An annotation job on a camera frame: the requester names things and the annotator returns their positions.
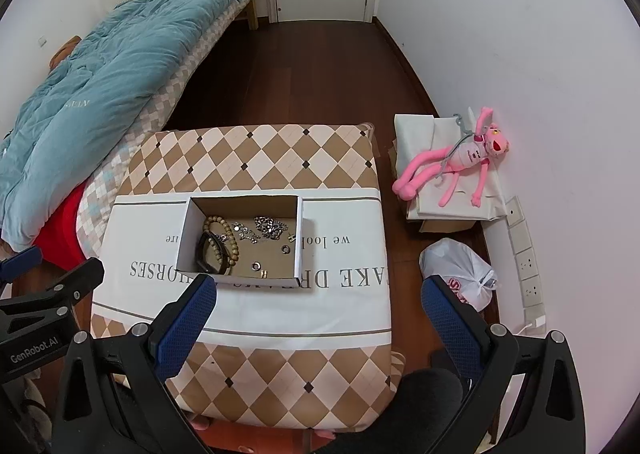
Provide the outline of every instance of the power cord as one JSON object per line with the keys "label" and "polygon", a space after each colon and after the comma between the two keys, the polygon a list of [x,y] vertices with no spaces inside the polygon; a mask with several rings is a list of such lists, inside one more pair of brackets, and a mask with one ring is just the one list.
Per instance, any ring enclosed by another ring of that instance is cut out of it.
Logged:
{"label": "power cord", "polygon": [[520,331],[518,331],[517,333],[514,333],[514,335],[520,335],[524,330],[527,330],[529,328],[539,328],[545,323],[546,323],[546,315],[541,315],[540,317],[537,317],[533,322],[529,322]]}

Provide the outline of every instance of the white paper bag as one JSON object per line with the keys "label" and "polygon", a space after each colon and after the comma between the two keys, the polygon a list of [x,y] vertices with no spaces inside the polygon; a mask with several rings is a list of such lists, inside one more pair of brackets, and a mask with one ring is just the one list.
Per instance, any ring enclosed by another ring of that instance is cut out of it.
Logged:
{"label": "white paper bag", "polygon": [[420,254],[420,270],[426,279],[439,275],[463,303],[476,311],[490,302],[496,280],[491,265],[464,243],[444,238]]}

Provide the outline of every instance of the black bracelet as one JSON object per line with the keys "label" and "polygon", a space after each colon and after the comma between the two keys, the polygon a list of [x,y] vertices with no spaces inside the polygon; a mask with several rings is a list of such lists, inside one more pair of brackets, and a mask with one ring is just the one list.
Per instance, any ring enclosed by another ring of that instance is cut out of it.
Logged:
{"label": "black bracelet", "polygon": [[[204,250],[209,240],[213,240],[213,242],[218,247],[220,251],[220,255],[222,259],[220,260],[220,268],[216,269],[211,266],[204,258]],[[213,232],[205,230],[201,237],[200,241],[198,241],[198,246],[196,247],[196,264],[204,271],[206,274],[218,274],[223,275],[226,272],[226,269],[229,266],[229,251],[226,249],[224,243],[220,240],[220,238],[215,235]]]}

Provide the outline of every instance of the blue comforter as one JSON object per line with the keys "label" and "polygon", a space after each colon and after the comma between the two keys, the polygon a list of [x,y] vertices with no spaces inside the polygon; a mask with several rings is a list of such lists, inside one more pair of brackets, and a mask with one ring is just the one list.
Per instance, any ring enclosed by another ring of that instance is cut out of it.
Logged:
{"label": "blue comforter", "polygon": [[33,242],[232,1],[126,2],[22,105],[0,144],[0,226],[15,251]]}

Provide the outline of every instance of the wooden floor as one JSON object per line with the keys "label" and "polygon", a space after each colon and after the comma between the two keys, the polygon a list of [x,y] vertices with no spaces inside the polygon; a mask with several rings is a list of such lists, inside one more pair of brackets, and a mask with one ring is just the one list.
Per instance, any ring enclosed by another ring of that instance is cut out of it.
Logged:
{"label": "wooden floor", "polygon": [[[411,372],[428,367],[430,353],[442,347],[420,307],[422,276],[418,269],[420,252],[442,235],[420,234],[416,225],[408,224],[391,192],[387,151],[394,140],[396,113],[435,114],[424,96],[417,94],[376,26],[296,22],[249,32],[246,23],[236,22],[194,73],[167,129],[373,123],[381,154],[376,165],[385,221],[393,342],[406,356],[406,372]],[[449,236],[488,259],[479,225]],[[25,280],[20,291],[48,285],[44,278],[35,282],[34,276],[38,274]],[[81,312],[86,325],[88,308]],[[56,390],[55,374],[47,375],[44,386],[50,402]],[[236,448],[238,437],[253,437],[252,447],[261,454],[306,450],[301,432],[260,434],[250,429],[233,430],[216,424],[206,436],[209,441],[215,437],[216,446],[222,448]]]}

